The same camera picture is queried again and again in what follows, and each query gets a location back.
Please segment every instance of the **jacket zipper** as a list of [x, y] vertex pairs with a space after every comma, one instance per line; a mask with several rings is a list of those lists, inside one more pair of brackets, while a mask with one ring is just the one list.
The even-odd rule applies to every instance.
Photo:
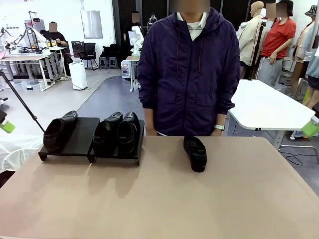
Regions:
[[191, 58], [193, 55], [193, 46], [194, 46], [194, 41], [191, 42], [191, 48], [190, 48], [190, 60], [189, 60], [189, 66], [188, 66], [188, 72], [187, 72], [187, 80], [186, 80], [186, 93], [185, 93], [185, 99], [184, 99], [184, 114], [183, 114], [183, 130], [185, 129], [185, 117], [186, 117], [186, 102], [187, 102], [187, 96], [188, 96], [188, 82], [189, 82], [189, 75], [190, 75], [190, 70], [191, 70]]

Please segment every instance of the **hand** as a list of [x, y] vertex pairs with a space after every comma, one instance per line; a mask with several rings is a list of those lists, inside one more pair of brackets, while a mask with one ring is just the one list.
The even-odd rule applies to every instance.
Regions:
[[154, 128], [147, 128], [146, 129], [146, 135], [148, 136], [157, 136], [158, 133]]
[[271, 64], [271, 65], [274, 64], [275, 61], [276, 61], [276, 59], [277, 59], [277, 53], [274, 52], [274, 53], [271, 54], [271, 56], [269, 57], [269, 62], [270, 62], [270, 64]]
[[222, 134], [223, 134], [223, 131], [221, 129], [216, 128], [210, 136], [221, 137]]

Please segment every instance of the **purple jacket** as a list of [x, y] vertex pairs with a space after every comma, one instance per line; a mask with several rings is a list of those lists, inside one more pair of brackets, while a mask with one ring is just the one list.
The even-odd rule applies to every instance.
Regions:
[[176, 13], [157, 21], [144, 40], [137, 79], [158, 132], [211, 135], [217, 114], [235, 106], [240, 57], [234, 27], [213, 8], [194, 41]]

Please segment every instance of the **black loafer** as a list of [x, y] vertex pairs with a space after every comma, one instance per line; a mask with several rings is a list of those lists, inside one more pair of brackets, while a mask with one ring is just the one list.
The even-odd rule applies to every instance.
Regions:
[[71, 136], [78, 118], [76, 111], [70, 111], [62, 118], [54, 119], [43, 135], [43, 144], [50, 153], [59, 152]]
[[92, 139], [92, 148], [96, 153], [112, 153], [116, 146], [116, 133], [123, 120], [121, 112], [115, 112], [97, 126]]
[[117, 132], [119, 153], [132, 153], [139, 142], [139, 118], [134, 112], [128, 112], [120, 123]]
[[199, 140], [199, 138], [185, 136], [184, 150], [188, 154], [192, 170], [196, 173], [204, 172], [207, 163], [207, 154], [205, 145]]

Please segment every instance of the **black chair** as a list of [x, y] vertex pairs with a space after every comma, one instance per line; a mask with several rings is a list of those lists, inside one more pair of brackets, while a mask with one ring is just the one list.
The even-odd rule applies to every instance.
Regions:
[[95, 62], [96, 66], [99, 67], [95, 61], [96, 59], [95, 43], [84, 43], [84, 51], [80, 52], [79, 56], [80, 56], [81, 62], [83, 60], [87, 60], [86, 69], [88, 69], [89, 60], [91, 61], [91, 66], [93, 71], [95, 71], [96, 69], [93, 69], [92, 60]]

